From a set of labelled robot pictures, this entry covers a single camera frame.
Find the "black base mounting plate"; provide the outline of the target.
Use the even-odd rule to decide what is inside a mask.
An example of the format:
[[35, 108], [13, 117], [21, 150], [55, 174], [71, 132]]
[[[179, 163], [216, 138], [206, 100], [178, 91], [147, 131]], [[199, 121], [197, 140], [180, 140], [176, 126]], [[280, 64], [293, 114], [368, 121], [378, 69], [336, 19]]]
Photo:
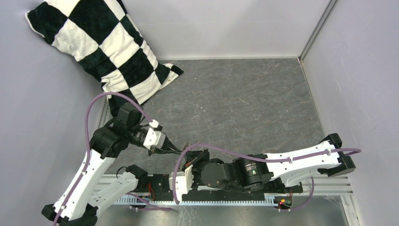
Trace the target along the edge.
[[[188, 194], [182, 195], [182, 201], [250, 201], [250, 200], [263, 200], [267, 194], [263, 192], [277, 192], [280, 196], [291, 195], [295, 192], [302, 192], [302, 184], [292, 188], [277, 189], [275, 182], [267, 183], [261, 190], [243, 192], [241, 190], [234, 191], [233, 189], [220, 189], [217, 191], [199, 191], [201, 184], [200, 180], [195, 179], [193, 187], [189, 190]], [[169, 187], [169, 180], [167, 174], [154, 174], [142, 178], [139, 184], [132, 193], [149, 198], [154, 202], [171, 202], [174, 203], [173, 193]]]

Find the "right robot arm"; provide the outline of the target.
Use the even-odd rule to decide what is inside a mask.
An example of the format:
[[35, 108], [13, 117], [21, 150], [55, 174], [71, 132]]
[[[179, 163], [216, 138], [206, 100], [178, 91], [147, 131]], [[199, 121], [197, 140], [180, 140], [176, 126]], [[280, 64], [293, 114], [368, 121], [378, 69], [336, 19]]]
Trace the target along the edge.
[[341, 176], [353, 172], [351, 158], [361, 150], [342, 148], [338, 134], [318, 144], [286, 153], [249, 154], [232, 162], [209, 157], [207, 149], [189, 151], [183, 169], [190, 168], [195, 184], [218, 190], [287, 193], [301, 181], [318, 175]]

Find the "aluminium rail frame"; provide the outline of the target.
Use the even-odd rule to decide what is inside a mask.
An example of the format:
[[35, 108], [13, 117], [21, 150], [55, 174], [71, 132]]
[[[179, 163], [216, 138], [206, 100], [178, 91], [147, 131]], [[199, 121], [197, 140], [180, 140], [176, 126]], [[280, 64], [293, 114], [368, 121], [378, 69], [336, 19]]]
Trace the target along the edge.
[[[117, 177], [113, 174], [104, 174], [101, 179], [98, 181], [94, 190], [91, 194], [95, 194], [104, 188], [106, 188], [109, 184], [116, 181]], [[319, 177], [314, 177], [314, 189], [313, 196], [351, 196], [353, 195], [352, 187], [349, 183], [349, 179], [347, 176], [339, 176], [329, 178], [326, 175], [321, 175]], [[302, 184], [302, 192], [295, 192], [295, 196], [307, 196], [310, 194], [311, 190], [311, 179], [305, 179], [301, 182]], [[199, 191], [217, 191], [219, 189], [209, 188], [207, 186], [199, 186], [197, 188]], [[277, 192], [263, 192], [267, 195], [279, 195]]]

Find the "black white checkered pillow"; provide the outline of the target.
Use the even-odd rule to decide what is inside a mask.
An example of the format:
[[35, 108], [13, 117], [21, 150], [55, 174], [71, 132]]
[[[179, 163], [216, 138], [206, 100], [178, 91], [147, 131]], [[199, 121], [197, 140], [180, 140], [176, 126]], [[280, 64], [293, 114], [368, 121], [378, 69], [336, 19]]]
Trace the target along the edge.
[[157, 60], [120, 0], [46, 0], [25, 18], [101, 83], [113, 117], [128, 98], [143, 105], [183, 74]]

